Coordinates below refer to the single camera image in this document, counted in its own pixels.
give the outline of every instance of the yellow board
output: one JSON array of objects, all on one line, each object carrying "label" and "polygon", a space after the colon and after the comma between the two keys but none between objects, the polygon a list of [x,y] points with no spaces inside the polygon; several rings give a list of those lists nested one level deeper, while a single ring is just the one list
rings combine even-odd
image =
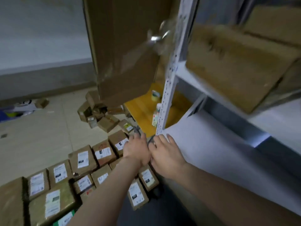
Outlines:
[{"label": "yellow board", "polygon": [[[157,102],[154,102],[151,99],[152,90],[159,92],[162,97],[163,89],[163,85],[152,83],[149,91],[145,95],[125,103],[128,111],[136,120],[142,132],[146,134],[146,137],[151,137],[156,134],[156,128],[152,126],[152,121],[153,112],[156,110]],[[165,128],[177,123],[191,107],[191,105],[192,103],[188,101],[184,95],[175,91]]]}]

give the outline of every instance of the person's left hand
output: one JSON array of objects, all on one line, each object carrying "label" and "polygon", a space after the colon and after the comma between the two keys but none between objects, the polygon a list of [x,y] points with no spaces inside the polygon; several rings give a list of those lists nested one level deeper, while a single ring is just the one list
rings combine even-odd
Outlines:
[{"label": "person's left hand", "polygon": [[149,163],[151,152],[148,149],[145,133],[142,133],[141,137],[138,133],[129,137],[129,141],[123,147],[123,157],[137,159],[142,166]]}]

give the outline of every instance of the brown package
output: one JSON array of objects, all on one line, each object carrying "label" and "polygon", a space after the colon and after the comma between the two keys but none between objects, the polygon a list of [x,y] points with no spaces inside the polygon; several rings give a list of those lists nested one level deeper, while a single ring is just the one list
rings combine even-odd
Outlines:
[{"label": "brown package", "polygon": [[35,106],[37,108],[45,108],[49,104],[49,101],[46,98],[40,98],[36,100]]},{"label": "brown package", "polygon": [[32,201],[36,197],[50,190],[48,170],[43,169],[27,177],[28,180],[28,196]]},{"label": "brown package", "polygon": [[81,198],[81,200],[82,200],[82,203],[84,203],[84,202],[88,199],[89,195],[90,195],[94,190],[96,190],[96,188],[95,188],[95,186],[92,186],[90,189],[87,189],[86,191],[84,191],[84,192],[80,195],[80,198]]},{"label": "brown package", "polygon": [[105,105],[99,99],[97,90],[88,91],[88,93],[86,94],[86,99],[87,99],[91,109],[94,109],[94,107],[97,107],[97,108],[105,107]]},{"label": "brown package", "polygon": [[59,183],[29,203],[31,226],[49,226],[73,210],[75,205],[69,182]]},{"label": "brown package", "polygon": [[301,88],[300,50],[226,26],[194,24],[186,67],[249,114]]},{"label": "brown package", "polygon": [[132,182],[128,190],[128,197],[133,210],[140,208],[149,201],[139,179]]},{"label": "brown package", "polygon": [[94,108],[92,110],[92,115],[96,117],[97,121],[100,121],[100,119],[104,117],[104,113],[100,111],[99,108]]},{"label": "brown package", "polygon": [[108,136],[109,142],[112,144],[115,152],[120,156],[123,156],[123,146],[129,139],[126,137],[122,130],[115,132]]},{"label": "brown package", "polygon": [[107,107],[108,114],[111,115],[118,115],[118,114],[124,114],[124,106],[119,105],[115,107]]},{"label": "brown package", "polygon": [[112,162],[110,164],[110,167],[112,170],[114,170],[114,168],[117,166],[117,164],[123,159],[123,157],[120,157],[119,159],[117,159],[116,161]]},{"label": "brown package", "polygon": [[126,134],[129,134],[131,131],[134,130],[134,126],[130,122],[128,122],[126,119],[123,119],[122,121],[120,121],[118,123],[118,125],[121,127],[123,132],[125,132]]},{"label": "brown package", "polygon": [[88,124],[90,125],[90,128],[97,127],[97,119],[95,116],[90,116],[87,118]]},{"label": "brown package", "polygon": [[243,30],[261,37],[301,46],[301,9],[292,6],[254,7]]},{"label": "brown package", "polygon": [[92,150],[94,151],[100,167],[115,161],[117,158],[108,140],[104,140],[94,145]]},{"label": "brown package", "polygon": [[98,127],[100,129],[104,130],[106,133],[109,133],[113,128],[116,127],[119,120],[115,117],[110,117],[112,115],[107,115],[100,119],[100,121],[97,122]]},{"label": "brown package", "polygon": [[91,108],[87,101],[85,101],[80,108],[77,110],[80,120],[87,122],[87,117],[91,116]]},{"label": "brown package", "polygon": [[100,184],[109,176],[109,174],[112,172],[112,169],[109,167],[109,165],[105,165],[104,167],[98,169],[97,171],[94,171],[91,176],[95,182],[95,186],[99,187]]},{"label": "brown package", "polygon": [[26,179],[17,178],[0,187],[0,220],[1,225],[25,225],[26,212],[23,201],[28,199]]},{"label": "brown package", "polygon": [[74,177],[83,177],[97,169],[90,145],[68,154]]},{"label": "brown package", "polygon": [[106,106],[122,105],[149,90],[159,57],[147,47],[147,34],[158,32],[171,2],[83,0],[98,91]]},{"label": "brown package", "polygon": [[147,191],[159,185],[159,180],[148,164],[139,170],[138,176]]},{"label": "brown package", "polygon": [[51,189],[58,183],[68,181],[69,179],[73,178],[70,162],[68,159],[49,167],[48,173]]},{"label": "brown package", "polygon": [[80,194],[94,185],[91,175],[86,175],[73,183],[76,194]]}]

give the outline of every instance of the tiled floor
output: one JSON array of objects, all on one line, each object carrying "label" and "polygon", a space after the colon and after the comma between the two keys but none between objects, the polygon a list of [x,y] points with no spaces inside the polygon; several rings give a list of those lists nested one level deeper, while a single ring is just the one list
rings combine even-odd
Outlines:
[{"label": "tiled floor", "polygon": [[91,89],[50,97],[45,109],[0,123],[0,135],[8,134],[0,139],[0,186],[67,159],[70,152],[87,144],[93,146],[120,130],[116,126],[107,134],[98,127],[91,129],[79,119],[77,109]]}]

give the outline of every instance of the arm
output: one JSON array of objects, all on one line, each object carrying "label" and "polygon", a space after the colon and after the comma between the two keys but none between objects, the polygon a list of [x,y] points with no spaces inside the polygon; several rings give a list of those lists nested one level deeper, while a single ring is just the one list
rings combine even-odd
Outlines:
[{"label": "arm", "polygon": [[169,142],[160,135],[154,137],[156,145],[149,144],[154,169],[194,194],[226,225],[301,225],[297,214],[187,163],[174,139],[167,137]]},{"label": "arm", "polygon": [[124,145],[123,159],[78,209],[69,226],[116,224],[127,191],[138,170],[151,159],[145,134],[130,136]]}]

